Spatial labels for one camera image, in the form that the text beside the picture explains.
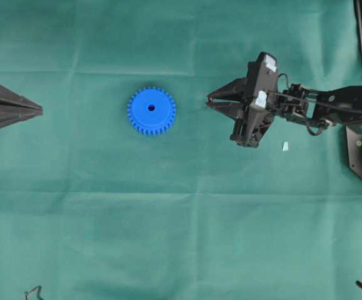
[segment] gear teeth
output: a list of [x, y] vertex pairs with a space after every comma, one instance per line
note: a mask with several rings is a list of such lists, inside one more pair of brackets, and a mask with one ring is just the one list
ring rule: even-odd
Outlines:
[[[135, 112], [133, 111], [133, 108], [137, 107], [138, 105], [139, 94], [149, 89], [154, 90], [156, 93], [162, 93], [163, 95], [165, 95], [169, 101], [169, 110], [170, 110], [169, 116], [165, 122], [162, 122], [161, 125], [152, 126], [152, 127], [146, 127], [142, 125], [139, 121], [137, 121], [134, 115]], [[173, 97], [168, 92], [161, 89], [160, 87], [147, 86], [139, 89], [136, 93], [134, 93], [131, 96], [131, 99], [129, 100], [127, 105], [127, 114], [129, 121], [131, 122], [132, 126], [135, 128], [135, 130], [137, 130], [138, 133], [143, 134], [145, 136], [159, 136], [160, 134], [168, 131], [173, 125], [176, 117], [176, 103]]]

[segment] black plastic part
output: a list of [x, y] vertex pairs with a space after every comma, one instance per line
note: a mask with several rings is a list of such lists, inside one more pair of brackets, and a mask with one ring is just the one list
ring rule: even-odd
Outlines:
[[[266, 107], [254, 103], [260, 91], [277, 90], [278, 70], [267, 66], [266, 56], [276, 62], [272, 55], [262, 52], [255, 62], [249, 62], [246, 77], [236, 79], [207, 96], [208, 107], [235, 121], [230, 140], [240, 146], [258, 147], [274, 119]], [[268, 95], [266, 105], [270, 108], [275, 101], [276, 96]]]
[[0, 129], [43, 114], [43, 108], [0, 85]]

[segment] robotic arm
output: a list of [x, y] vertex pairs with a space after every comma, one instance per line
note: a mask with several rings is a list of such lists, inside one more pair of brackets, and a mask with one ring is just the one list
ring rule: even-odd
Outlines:
[[[286, 76], [288, 86], [283, 92], [278, 92], [280, 76]], [[208, 94], [207, 106], [234, 121], [230, 140], [244, 147], [258, 147], [275, 116], [306, 126], [312, 136], [336, 123], [347, 125], [350, 168], [362, 179], [362, 86], [328, 92], [301, 84], [289, 87], [287, 75], [278, 74], [276, 59], [262, 52], [249, 62], [246, 77]], [[362, 289], [362, 283], [356, 283]]]
[[[235, 121], [232, 141], [244, 147], [258, 147], [275, 116], [306, 126], [313, 136], [336, 123], [362, 134], [362, 86], [323, 92], [292, 84], [280, 93], [278, 78], [282, 75], [285, 74], [278, 74], [276, 59], [262, 52], [255, 62], [249, 62], [246, 77], [208, 95], [209, 107]], [[308, 116], [310, 103], [314, 105], [312, 116]]]

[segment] plastic gear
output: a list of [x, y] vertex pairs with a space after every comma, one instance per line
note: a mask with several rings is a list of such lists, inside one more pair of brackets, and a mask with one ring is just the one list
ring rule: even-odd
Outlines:
[[132, 126], [147, 136], [165, 133], [173, 125], [175, 115], [174, 100], [158, 87], [140, 89], [128, 104], [128, 119]]

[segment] metal wire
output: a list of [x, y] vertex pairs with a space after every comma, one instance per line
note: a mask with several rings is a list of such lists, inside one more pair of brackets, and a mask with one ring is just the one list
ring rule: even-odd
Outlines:
[[25, 292], [24, 293], [25, 300], [28, 300], [29, 296], [34, 292], [36, 292], [36, 297], [38, 300], [43, 300], [43, 298], [41, 297], [41, 290], [42, 290], [41, 286], [36, 286], [33, 289], [31, 289], [29, 292]]

